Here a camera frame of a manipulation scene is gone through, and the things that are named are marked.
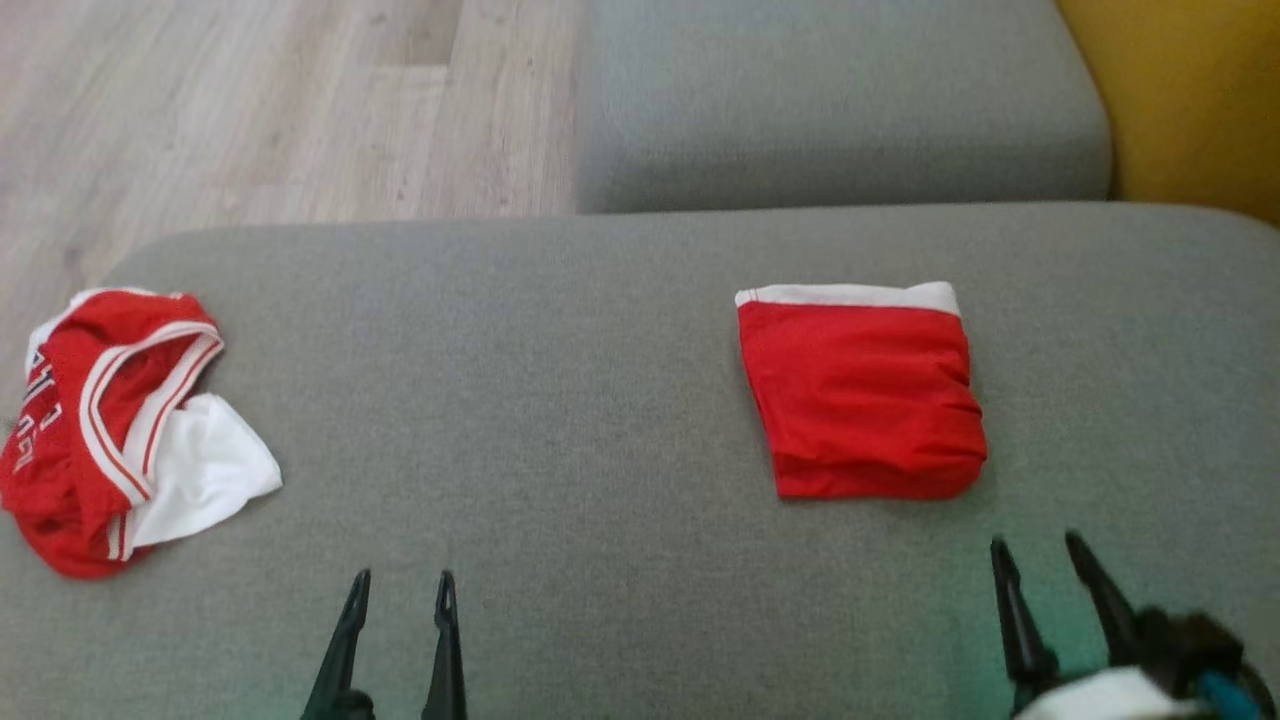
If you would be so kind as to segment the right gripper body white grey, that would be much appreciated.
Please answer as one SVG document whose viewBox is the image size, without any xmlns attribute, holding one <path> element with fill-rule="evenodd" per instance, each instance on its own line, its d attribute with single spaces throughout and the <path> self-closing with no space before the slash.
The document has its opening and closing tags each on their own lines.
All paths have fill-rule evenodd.
<svg viewBox="0 0 1280 720">
<path fill-rule="evenodd" d="M 1012 719 L 1275 719 L 1244 644 L 1204 612 L 1102 612 L 1106 667 L 1021 683 Z"/>
</svg>

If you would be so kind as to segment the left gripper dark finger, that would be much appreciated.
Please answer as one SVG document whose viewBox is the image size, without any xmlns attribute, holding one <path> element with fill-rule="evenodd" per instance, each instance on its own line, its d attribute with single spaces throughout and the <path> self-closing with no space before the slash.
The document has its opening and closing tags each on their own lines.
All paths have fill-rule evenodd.
<svg viewBox="0 0 1280 720">
<path fill-rule="evenodd" d="M 302 719 L 375 719 L 374 702 L 352 687 L 360 632 L 369 610 L 371 571 L 355 577 L 305 703 Z"/>
<path fill-rule="evenodd" d="M 428 698 L 420 717 L 466 719 L 465 667 L 461 653 L 460 618 L 454 577 L 452 571 L 440 574 L 433 605 L 438 638 L 428 688 Z"/>
</svg>

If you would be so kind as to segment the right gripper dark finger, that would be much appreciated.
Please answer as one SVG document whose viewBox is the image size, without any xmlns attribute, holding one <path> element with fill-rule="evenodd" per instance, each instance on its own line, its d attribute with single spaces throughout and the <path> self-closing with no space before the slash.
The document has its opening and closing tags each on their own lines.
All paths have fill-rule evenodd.
<svg viewBox="0 0 1280 720">
<path fill-rule="evenodd" d="M 1007 678 L 1016 691 L 1043 691 L 1057 676 L 1059 660 L 1036 624 L 1004 539 L 991 541 L 989 560 Z"/>
<path fill-rule="evenodd" d="M 1137 661 L 1137 615 L 1083 536 L 1065 533 L 1065 544 L 1078 579 L 1088 591 L 1108 651 L 1108 661 Z"/>
</svg>

